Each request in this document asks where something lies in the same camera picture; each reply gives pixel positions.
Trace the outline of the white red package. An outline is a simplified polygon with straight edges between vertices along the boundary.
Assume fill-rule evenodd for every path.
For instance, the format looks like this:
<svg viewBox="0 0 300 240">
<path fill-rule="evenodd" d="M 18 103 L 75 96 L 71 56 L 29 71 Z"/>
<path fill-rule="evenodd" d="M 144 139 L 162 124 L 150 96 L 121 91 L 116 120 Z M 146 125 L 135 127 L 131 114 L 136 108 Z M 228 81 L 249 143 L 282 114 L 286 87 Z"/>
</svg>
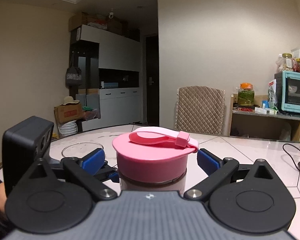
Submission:
<svg viewBox="0 0 300 240">
<path fill-rule="evenodd" d="M 276 79 L 270 81 L 268 84 L 267 101 L 270 108 L 277 109 Z"/>
</svg>

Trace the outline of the glass jar beige contents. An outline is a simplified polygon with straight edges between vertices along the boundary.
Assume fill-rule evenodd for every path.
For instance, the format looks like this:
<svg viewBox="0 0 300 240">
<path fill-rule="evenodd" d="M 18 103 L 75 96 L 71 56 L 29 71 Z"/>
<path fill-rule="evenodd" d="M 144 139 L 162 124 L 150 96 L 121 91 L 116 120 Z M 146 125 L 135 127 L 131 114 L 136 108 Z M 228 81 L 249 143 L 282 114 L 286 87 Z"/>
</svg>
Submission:
<svg viewBox="0 0 300 240">
<path fill-rule="evenodd" d="M 290 53 L 279 54 L 276 61 L 277 71 L 293 71 L 293 58 Z"/>
</svg>

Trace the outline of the quilted beige chair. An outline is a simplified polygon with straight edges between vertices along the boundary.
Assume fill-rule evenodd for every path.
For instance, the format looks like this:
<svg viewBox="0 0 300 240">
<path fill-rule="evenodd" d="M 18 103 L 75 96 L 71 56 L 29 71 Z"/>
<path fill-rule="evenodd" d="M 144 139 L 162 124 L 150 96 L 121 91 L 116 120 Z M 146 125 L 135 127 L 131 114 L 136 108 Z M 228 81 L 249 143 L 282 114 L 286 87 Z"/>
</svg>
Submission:
<svg viewBox="0 0 300 240">
<path fill-rule="evenodd" d="M 188 86 L 177 90 L 175 129 L 220 135 L 224 115 L 224 90 L 207 86 Z"/>
</svg>

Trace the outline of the hanging grey bag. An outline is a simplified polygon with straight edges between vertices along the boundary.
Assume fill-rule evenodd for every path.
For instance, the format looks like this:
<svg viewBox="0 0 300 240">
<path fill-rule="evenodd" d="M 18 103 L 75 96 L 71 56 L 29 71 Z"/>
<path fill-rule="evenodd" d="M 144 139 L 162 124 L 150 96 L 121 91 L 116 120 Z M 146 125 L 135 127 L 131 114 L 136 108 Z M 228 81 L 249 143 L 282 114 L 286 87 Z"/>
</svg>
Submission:
<svg viewBox="0 0 300 240">
<path fill-rule="evenodd" d="M 75 54 L 72 53 L 70 57 L 69 67 L 65 74 L 66 86 L 80 86 L 82 84 L 82 71 L 77 64 L 75 64 Z"/>
</svg>

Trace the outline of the wooden side shelf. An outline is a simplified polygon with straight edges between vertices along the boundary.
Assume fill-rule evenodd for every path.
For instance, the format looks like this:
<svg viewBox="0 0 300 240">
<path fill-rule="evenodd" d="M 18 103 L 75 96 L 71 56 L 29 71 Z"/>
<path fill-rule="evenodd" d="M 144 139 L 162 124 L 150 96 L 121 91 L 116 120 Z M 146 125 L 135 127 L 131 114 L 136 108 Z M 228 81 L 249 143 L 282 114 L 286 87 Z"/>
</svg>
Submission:
<svg viewBox="0 0 300 240">
<path fill-rule="evenodd" d="M 300 115 L 263 114 L 237 106 L 237 94 L 231 95 L 227 135 L 252 139 L 298 142 Z"/>
</svg>

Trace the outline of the white grey cabinet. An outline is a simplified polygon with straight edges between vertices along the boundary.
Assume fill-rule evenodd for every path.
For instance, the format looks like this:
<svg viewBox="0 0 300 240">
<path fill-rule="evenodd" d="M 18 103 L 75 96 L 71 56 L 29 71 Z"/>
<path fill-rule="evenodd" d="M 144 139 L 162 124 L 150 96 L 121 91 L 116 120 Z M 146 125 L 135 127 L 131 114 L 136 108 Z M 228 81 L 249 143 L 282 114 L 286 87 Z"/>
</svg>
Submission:
<svg viewBox="0 0 300 240">
<path fill-rule="evenodd" d="M 82 71 L 74 94 L 91 108 L 83 131 L 139 122 L 140 42 L 88 25 L 70 35 L 70 59 Z"/>
</svg>

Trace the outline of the pink bottle cap with strap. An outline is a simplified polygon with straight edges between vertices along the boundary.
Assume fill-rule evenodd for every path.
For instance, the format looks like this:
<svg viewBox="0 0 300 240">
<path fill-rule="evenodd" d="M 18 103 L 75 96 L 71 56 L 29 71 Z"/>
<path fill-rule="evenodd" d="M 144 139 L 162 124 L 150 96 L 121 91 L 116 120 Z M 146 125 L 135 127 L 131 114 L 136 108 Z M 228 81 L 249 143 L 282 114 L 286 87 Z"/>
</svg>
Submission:
<svg viewBox="0 0 300 240">
<path fill-rule="evenodd" d="M 112 142 L 117 167 L 125 177 L 144 183 L 161 183 L 181 176 L 188 155 L 199 143 L 189 133 L 162 127 L 142 127 L 121 134 Z"/>
</svg>

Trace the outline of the pink Hello Kitty bottle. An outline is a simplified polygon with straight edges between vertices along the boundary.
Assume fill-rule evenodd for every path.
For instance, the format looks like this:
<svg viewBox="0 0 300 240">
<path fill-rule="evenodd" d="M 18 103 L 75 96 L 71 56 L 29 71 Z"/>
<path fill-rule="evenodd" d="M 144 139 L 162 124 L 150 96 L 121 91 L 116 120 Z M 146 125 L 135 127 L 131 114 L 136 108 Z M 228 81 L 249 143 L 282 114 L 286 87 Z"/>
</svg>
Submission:
<svg viewBox="0 0 300 240">
<path fill-rule="evenodd" d="M 183 194 L 186 185 L 187 170 L 178 178 L 161 183 L 144 183 L 131 180 L 119 172 L 121 190 L 128 191 L 178 191 Z"/>
</svg>

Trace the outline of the stack of white plates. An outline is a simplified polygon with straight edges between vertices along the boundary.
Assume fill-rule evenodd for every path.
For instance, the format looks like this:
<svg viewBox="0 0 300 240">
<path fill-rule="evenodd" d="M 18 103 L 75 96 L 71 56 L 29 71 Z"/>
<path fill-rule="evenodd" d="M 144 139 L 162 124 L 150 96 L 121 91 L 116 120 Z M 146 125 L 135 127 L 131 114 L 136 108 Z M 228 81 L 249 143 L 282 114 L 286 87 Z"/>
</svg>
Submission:
<svg viewBox="0 0 300 240">
<path fill-rule="evenodd" d="M 70 121 L 65 124 L 60 124 L 58 126 L 58 131 L 61 137 L 67 137 L 78 132 L 78 127 L 76 121 Z"/>
</svg>

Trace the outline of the white flat box on shelf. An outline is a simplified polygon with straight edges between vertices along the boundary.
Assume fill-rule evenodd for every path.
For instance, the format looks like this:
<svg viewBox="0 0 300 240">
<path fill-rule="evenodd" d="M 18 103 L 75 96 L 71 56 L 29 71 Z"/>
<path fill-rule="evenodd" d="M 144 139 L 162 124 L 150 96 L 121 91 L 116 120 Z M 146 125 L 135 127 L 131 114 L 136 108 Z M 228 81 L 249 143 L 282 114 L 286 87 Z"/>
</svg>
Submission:
<svg viewBox="0 0 300 240">
<path fill-rule="evenodd" d="M 254 112 L 258 114 L 270 114 L 270 115 L 276 115 L 277 111 L 275 109 L 271 108 L 260 108 L 260 107 L 255 107 Z"/>
</svg>

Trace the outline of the orange lid pickle jar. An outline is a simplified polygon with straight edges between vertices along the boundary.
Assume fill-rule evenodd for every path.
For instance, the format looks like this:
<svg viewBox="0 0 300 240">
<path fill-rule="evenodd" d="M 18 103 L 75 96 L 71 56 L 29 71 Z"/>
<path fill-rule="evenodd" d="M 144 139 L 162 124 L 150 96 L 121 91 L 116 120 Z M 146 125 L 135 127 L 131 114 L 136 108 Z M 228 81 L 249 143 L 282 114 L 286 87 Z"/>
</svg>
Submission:
<svg viewBox="0 0 300 240">
<path fill-rule="evenodd" d="M 254 105 L 254 90 L 250 83 L 241 83 L 238 89 L 238 105 L 253 106 Z"/>
</svg>

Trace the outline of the teal toaster oven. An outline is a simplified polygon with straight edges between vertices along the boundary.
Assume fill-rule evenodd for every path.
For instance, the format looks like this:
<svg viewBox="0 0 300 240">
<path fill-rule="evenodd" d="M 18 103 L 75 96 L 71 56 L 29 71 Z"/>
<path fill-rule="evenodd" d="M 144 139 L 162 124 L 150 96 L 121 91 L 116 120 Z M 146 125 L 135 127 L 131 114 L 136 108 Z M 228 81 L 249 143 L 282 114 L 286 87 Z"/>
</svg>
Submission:
<svg viewBox="0 0 300 240">
<path fill-rule="evenodd" d="M 285 70 L 275 74 L 275 80 L 278 110 L 300 114 L 300 73 Z"/>
</svg>

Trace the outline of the cardboard box on floor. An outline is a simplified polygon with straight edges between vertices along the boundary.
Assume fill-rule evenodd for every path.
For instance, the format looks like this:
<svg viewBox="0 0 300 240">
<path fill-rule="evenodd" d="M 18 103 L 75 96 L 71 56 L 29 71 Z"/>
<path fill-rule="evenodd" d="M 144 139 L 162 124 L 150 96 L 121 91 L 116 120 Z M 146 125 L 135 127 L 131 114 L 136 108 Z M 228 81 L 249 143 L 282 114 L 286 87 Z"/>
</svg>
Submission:
<svg viewBox="0 0 300 240">
<path fill-rule="evenodd" d="M 64 124 L 83 118 L 83 109 L 80 103 L 59 105 L 54 107 L 54 114 L 57 124 Z"/>
</svg>

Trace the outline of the straw hat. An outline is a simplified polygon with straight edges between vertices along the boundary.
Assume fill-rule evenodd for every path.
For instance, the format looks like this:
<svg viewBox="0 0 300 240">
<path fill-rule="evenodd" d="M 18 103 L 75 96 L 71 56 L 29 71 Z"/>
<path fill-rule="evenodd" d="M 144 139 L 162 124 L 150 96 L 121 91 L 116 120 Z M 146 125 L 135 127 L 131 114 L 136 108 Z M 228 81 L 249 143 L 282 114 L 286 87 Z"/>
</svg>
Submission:
<svg viewBox="0 0 300 240">
<path fill-rule="evenodd" d="M 66 96 L 63 99 L 62 106 L 65 106 L 65 105 L 76 105 L 78 103 L 80 103 L 79 100 L 75 100 L 72 96 Z"/>
</svg>

